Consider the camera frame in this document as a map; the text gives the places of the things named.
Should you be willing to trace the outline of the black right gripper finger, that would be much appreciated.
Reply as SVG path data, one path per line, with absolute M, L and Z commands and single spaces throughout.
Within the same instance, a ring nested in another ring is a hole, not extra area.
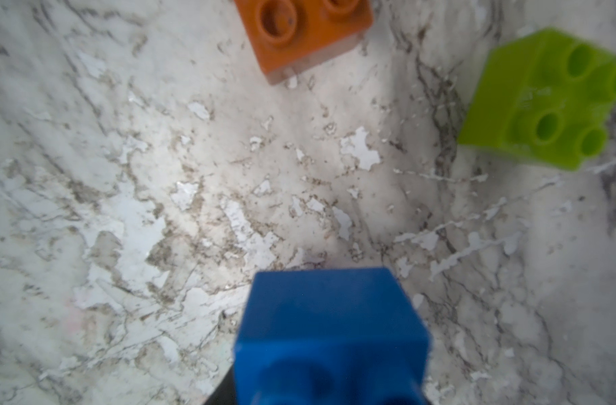
M 230 367 L 229 371 L 218 384 L 218 387 L 213 391 L 204 405 L 236 405 L 236 387 L 234 368 Z

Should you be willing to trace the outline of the dark blue lego brick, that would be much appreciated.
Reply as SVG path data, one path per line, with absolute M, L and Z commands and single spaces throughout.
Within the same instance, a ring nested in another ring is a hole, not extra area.
M 235 341 L 240 404 L 423 404 L 430 336 L 386 268 L 267 271 Z

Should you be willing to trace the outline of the green lego brick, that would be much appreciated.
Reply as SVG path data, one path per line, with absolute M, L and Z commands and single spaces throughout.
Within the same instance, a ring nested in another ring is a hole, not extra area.
M 616 55 L 547 28 L 488 54 L 458 142 L 578 170 L 608 143 Z

